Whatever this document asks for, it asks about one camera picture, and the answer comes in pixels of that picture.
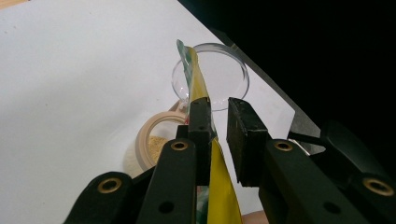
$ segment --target clear plastic cup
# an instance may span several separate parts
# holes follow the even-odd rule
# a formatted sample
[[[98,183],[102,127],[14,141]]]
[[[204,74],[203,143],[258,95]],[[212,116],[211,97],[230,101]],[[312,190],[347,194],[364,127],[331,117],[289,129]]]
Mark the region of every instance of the clear plastic cup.
[[[229,97],[243,99],[246,96],[248,70],[234,49],[217,43],[204,43],[193,48],[198,55],[212,111],[227,109]],[[172,87],[181,101],[188,102],[189,88],[181,60],[174,67]]]

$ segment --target yellow packet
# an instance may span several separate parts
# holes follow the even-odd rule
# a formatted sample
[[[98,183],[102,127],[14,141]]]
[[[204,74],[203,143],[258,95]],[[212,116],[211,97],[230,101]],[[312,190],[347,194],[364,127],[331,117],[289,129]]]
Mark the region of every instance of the yellow packet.
[[[183,42],[177,41],[177,48],[184,65],[184,73],[189,87],[189,105],[187,108],[188,124],[190,103],[209,94],[206,89],[204,77],[198,64],[198,55],[194,48],[184,46]],[[242,216],[239,204],[233,189],[233,183],[227,170],[227,165],[222,154],[219,139],[212,116],[212,129],[214,138],[212,139],[212,160],[210,167],[209,182],[209,206],[207,212],[208,224],[242,224]]]

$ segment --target white surface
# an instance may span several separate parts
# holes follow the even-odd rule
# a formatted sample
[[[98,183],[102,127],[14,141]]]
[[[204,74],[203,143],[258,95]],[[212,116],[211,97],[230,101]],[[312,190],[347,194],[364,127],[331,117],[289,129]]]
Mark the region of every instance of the white surface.
[[[188,46],[221,43],[176,0],[35,0],[0,10],[0,223],[62,223],[98,175],[123,172],[140,127],[177,100]],[[248,69],[246,100],[273,137],[294,111]],[[216,112],[225,142],[226,110]],[[235,190],[243,214],[257,189]]]

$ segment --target tan rubber band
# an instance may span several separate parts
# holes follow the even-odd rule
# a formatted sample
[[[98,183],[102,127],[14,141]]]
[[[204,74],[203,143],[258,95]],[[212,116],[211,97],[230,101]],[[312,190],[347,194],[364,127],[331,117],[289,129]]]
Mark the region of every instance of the tan rubber band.
[[[180,113],[178,111],[166,111],[156,114],[146,121],[137,134],[135,141],[135,148],[138,150],[136,157],[138,158],[143,170],[147,170],[156,164],[149,154],[149,134],[151,133],[152,129],[158,123],[163,121],[173,121],[184,124],[185,118],[186,114],[184,113]]]

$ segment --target bolt hole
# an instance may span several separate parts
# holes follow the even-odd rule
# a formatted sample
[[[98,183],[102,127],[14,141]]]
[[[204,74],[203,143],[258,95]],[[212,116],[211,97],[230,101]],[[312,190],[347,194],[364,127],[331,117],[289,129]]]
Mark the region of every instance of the bolt hole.
[[[393,187],[388,185],[387,183],[375,179],[375,178],[364,178],[363,185],[370,191],[382,195],[382,196],[393,196],[394,190]]]
[[[282,151],[290,151],[293,149],[293,147],[286,142],[277,142],[275,147]]]
[[[171,145],[171,148],[172,148],[173,150],[180,151],[180,150],[186,149],[187,146],[188,146],[188,145],[187,145],[186,143],[184,143],[184,142],[175,142],[175,143],[173,143],[173,144]]]
[[[98,190],[101,193],[111,193],[119,189],[121,183],[121,180],[118,178],[108,178],[99,184]]]
[[[340,214],[341,209],[334,203],[329,203],[326,202],[323,204],[324,209],[326,209],[328,212],[333,213],[333,214]]]
[[[164,203],[161,203],[160,204],[160,206],[158,207],[158,210],[161,212],[161,213],[164,213],[164,214],[168,214],[168,213],[171,213],[173,210],[174,210],[174,204],[173,203],[171,203],[171,202],[164,202]]]

